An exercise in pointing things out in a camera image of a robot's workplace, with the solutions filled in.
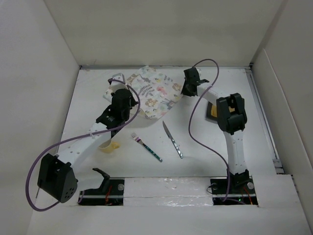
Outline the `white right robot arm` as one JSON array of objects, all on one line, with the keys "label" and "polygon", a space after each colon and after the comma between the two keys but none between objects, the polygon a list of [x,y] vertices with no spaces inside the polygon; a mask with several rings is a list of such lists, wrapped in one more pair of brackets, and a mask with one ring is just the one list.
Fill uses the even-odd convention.
[{"label": "white right robot arm", "polygon": [[225,136],[228,154],[226,190],[223,194],[237,193],[250,180],[243,146],[247,123],[245,101],[239,93],[228,94],[208,80],[201,80],[195,67],[184,70],[184,76],[183,95],[198,96],[216,107],[217,124]]}]

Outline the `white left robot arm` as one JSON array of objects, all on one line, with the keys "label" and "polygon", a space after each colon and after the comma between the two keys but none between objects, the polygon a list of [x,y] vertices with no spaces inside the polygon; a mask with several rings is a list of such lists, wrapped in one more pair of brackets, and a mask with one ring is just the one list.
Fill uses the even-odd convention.
[{"label": "white left robot arm", "polygon": [[138,94],[130,85],[117,79],[109,79],[112,89],[111,104],[96,119],[89,131],[71,138],[67,149],[51,155],[47,151],[40,158],[38,186],[59,203],[67,202],[76,192],[78,180],[75,170],[103,143],[112,138],[134,118],[133,107],[140,106]]}]

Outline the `floral patterned cloth placemat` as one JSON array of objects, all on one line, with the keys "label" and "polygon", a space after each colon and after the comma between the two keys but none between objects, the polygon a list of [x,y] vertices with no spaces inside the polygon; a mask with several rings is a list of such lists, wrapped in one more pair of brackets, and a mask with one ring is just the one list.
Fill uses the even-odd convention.
[{"label": "floral patterned cloth placemat", "polygon": [[183,80],[153,67],[144,66],[125,80],[139,95],[139,116],[146,119],[160,119],[182,97]]}]

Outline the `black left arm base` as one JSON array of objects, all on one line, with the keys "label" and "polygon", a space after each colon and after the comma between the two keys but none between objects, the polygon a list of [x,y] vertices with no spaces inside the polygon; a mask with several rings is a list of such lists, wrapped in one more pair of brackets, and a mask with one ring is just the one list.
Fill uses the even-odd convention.
[{"label": "black left arm base", "polygon": [[125,179],[111,178],[99,168],[92,170],[98,172],[103,180],[98,188],[80,191],[77,204],[80,206],[123,206]]}]

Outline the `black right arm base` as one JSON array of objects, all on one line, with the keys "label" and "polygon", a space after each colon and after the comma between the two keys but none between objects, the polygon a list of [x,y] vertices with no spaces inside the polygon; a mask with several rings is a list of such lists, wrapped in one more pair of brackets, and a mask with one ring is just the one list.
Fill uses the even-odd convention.
[{"label": "black right arm base", "polygon": [[212,195],[214,206],[258,205],[256,191],[251,177],[246,183],[237,188],[230,185],[226,200],[224,198],[227,191],[227,179],[211,178],[210,183],[206,191]]}]

